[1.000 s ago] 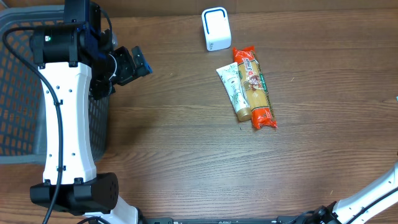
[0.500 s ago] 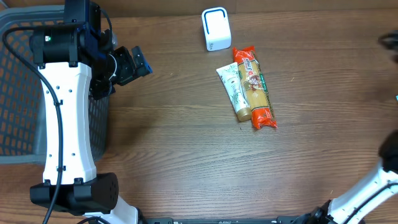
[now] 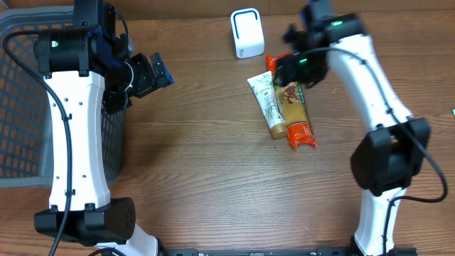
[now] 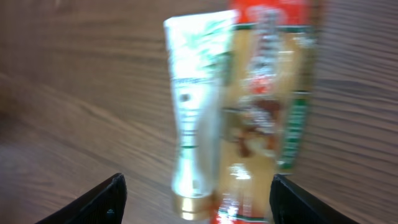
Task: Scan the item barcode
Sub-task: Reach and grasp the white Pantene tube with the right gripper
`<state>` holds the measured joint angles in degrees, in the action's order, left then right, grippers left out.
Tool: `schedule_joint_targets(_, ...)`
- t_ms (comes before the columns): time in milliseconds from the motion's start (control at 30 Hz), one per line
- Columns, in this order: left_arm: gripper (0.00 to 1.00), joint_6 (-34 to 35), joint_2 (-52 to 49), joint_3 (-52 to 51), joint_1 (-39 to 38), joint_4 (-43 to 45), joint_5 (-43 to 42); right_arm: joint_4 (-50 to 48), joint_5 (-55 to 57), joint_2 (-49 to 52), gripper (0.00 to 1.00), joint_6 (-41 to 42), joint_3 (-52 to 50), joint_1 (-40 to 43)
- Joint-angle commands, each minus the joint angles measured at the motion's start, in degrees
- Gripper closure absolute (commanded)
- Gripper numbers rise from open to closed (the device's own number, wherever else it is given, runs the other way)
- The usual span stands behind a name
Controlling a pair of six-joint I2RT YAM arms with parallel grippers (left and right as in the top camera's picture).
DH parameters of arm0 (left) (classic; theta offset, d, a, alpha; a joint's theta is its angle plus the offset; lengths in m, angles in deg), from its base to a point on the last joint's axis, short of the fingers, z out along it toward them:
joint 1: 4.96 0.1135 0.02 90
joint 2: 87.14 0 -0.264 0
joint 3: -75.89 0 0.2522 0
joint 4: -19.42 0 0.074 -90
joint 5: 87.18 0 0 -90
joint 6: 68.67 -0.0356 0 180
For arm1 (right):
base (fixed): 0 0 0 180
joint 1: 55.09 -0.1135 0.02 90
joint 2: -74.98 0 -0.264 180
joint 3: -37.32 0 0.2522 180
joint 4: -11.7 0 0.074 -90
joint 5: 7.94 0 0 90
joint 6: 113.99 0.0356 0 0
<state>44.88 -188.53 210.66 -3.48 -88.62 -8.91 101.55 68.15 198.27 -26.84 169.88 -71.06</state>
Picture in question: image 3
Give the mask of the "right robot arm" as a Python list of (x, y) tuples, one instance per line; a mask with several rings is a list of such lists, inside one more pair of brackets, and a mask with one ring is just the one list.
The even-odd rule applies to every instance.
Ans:
[(283, 39), (293, 48), (277, 61), (276, 82), (311, 88), (329, 70), (342, 81), (358, 111), (365, 137), (350, 158), (362, 188), (358, 228), (349, 255), (416, 255), (397, 248), (393, 231), (400, 199), (422, 167), (429, 141), (428, 122), (414, 118), (392, 89), (356, 14), (336, 15), (327, 0), (310, 1), (301, 10), (305, 31), (290, 26)]

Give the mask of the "white cosmetic tube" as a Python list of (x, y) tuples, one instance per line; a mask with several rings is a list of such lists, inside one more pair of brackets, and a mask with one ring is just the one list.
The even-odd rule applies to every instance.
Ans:
[(248, 78), (247, 82), (258, 101), (272, 137), (274, 139), (286, 137), (288, 134), (287, 124), (278, 110), (272, 82), (272, 72), (267, 71), (252, 78)]

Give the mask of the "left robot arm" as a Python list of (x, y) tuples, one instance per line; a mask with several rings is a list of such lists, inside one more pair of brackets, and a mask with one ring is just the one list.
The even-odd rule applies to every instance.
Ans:
[(116, 114), (173, 84), (161, 56), (132, 55), (115, 33), (119, 12), (103, 1), (76, 1), (67, 28), (42, 31), (35, 44), (39, 82), (48, 92), (53, 137), (49, 207), (35, 228), (56, 242), (101, 255), (164, 255), (143, 231), (129, 197), (110, 195), (102, 155), (102, 115)]

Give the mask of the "orange spaghetti packet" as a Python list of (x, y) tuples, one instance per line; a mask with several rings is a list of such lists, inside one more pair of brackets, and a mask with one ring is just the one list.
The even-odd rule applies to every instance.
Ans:
[(277, 57), (266, 54), (267, 70), (272, 72), (275, 96), (280, 114), (286, 120), (289, 144), (297, 148), (302, 144), (317, 146), (312, 123), (309, 119), (303, 90), (297, 82), (280, 86), (277, 76), (277, 60), (290, 55), (284, 53)]

